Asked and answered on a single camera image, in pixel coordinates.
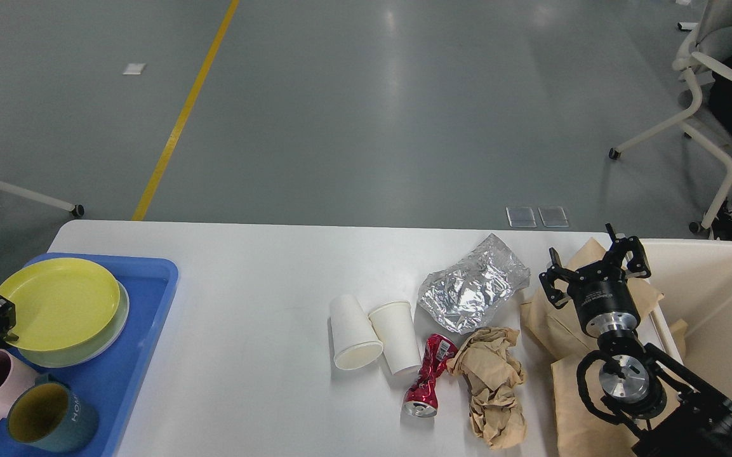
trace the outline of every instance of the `gray floor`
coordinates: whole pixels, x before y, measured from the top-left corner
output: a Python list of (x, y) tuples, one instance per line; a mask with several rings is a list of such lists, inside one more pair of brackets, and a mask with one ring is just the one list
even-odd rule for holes
[[(0, 2), (0, 179), (130, 219), (229, 0), (194, 5)], [(679, 110), (675, 24), (702, 5), (241, 0), (146, 219), (507, 229), (560, 205), (691, 237), (715, 159), (678, 131), (606, 153)], [(0, 283), (67, 220), (0, 193)]]

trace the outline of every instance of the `white table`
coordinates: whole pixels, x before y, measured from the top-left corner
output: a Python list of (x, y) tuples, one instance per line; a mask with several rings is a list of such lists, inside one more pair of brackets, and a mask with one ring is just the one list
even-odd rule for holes
[[(354, 371), (331, 362), (331, 299), (354, 293), (366, 311), (415, 303), (429, 272), (489, 233), (74, 220), (50, 251), (163, 257), (180, 269), (119, 455), (557, 456), (551, 360), (526, 332), (513, 353), (529, 371), (516, 388), (528, 436), (506, 451), (471, 433), (461, 378), (442, 376), (439, 414), (423, 420), (401, 413), (415, 375), (391, 376), (383, 358)], [(530, 267), (528, 296), (549, 247), (569, 258), (589, 237), (609, 246), (606, 234), (496, 234)], [(517, 304), (492, 324), (519, 328)], [(426, 312), (415, 313), (415, 327), (420, 347), (443, 331)], [(639, 334), (659, 344), (652, 319)]]

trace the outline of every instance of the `white paper cup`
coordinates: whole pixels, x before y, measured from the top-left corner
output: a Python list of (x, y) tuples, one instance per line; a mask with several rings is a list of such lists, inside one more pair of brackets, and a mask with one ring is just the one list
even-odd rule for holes
[(340, 295), (331, 301), (329, 315), (337, 368), (365, 367), (383, 353), (383, 343), (354, 295)]
[(392, 375), (418, 371), (422, 366), (408, 301), (392, 301), (368, 314), (369, 321), (383, 342), (383, 353)]

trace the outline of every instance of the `trash bin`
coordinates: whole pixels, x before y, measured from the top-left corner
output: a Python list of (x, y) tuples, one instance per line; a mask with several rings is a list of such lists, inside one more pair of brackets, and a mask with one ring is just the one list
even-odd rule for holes
[[(688, 322), (684, 364), (732, 399), (732, 242), (642, 240), (668, 324)], [(667, 347), (670, 335), (660, 334)]]

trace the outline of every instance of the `red can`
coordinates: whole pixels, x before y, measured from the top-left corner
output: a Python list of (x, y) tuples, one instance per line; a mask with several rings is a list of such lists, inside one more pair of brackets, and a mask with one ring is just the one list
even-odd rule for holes
[(436, 400), (434, 391), (436, 378), (444, 373), (447, 368), (445, 362), (452, 359), (456, 355), (456, 351), (458, 348), (453, 341), (438, 333), (427, 338), (422, 367), (419, 368), (419, 376), (414, 385), (406, 392), (403, 411), (414, 417), (436, 416), (436, 408), (439, 407), (439, 401)]

